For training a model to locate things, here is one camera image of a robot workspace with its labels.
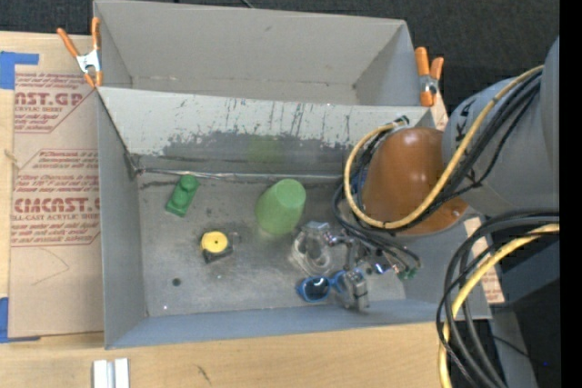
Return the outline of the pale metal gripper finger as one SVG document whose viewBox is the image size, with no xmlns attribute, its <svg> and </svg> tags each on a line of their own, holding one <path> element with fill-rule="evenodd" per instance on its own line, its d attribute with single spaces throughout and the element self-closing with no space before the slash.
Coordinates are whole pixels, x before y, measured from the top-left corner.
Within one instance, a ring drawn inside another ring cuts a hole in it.
<svg viewBox="0 0 582 388">
<path fill-rule="evenodd" d="M 332 239 L 331 227 L 328 222 L 309 221 L 303 226 L 307 244 L 329 246 Z"/>
<path fill-rule="evenodd" d="M 340 278 L 341 298 L 344 306 L 363 312 L 369 307 L 367 281 L 359 269 L 346 271 Z"/>
</svg>

